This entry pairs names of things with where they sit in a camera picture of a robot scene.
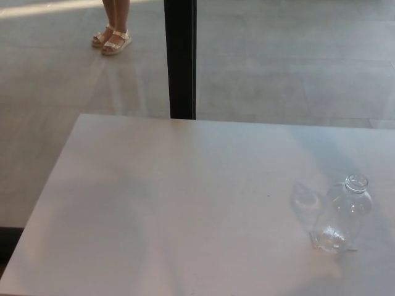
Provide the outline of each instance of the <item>white table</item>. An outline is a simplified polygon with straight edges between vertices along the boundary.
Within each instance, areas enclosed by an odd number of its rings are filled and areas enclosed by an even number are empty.
[[[35,296],[395,295],[395,133],[82,115],[1,279]],[[312,249],[348,173],[358,252]]]

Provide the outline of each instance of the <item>clear plastic bottle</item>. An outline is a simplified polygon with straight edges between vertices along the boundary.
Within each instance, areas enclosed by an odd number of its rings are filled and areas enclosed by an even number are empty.
[[[329,203],[318,215],[312,231],[312,240],[317,247],[331,253],[354,248],[362,222],[372,209],[367,186],[365,176],[350,175],[345,183],[328,191]]]

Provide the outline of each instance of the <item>bottle neck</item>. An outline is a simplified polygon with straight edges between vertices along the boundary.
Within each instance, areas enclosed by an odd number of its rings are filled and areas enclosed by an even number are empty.
[[[346,188],[352,193],[362,194],[368,187],[368,179],[363,175],[350,175],[346,179]]]

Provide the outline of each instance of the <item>gray tile floor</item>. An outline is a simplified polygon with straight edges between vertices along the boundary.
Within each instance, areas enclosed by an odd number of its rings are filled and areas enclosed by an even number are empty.
[[[168,117],[163,4],[90,48],[101,0],[0,0],[0,226],[24,226],[80,113]],[[198,0],[199,119],[395,128],[395,0]]]

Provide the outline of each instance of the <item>person's legs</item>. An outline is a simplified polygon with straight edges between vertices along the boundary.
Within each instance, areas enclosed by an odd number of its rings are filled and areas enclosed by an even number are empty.
[[[102,0],[104,5],[104,10],[106,11],[107,18],[109,20],[109,26],[102,33],[96,34],[92,39],[92,45],[95,47],[101,47],[110,37],[115,30],[115,0]]]
[[[130,0],[114,0],[115,4],[115,30],[117,32],[121,32],[126,34],[127,30],[127,21],[129,14],[129,5]],[[119,36],[114,34],[109,39],[109,43],[116,44],[118,46],[122,46],[126,42],[125,35]],[[114,52],[116,49],[113,46],[104,46],[102,52]]]

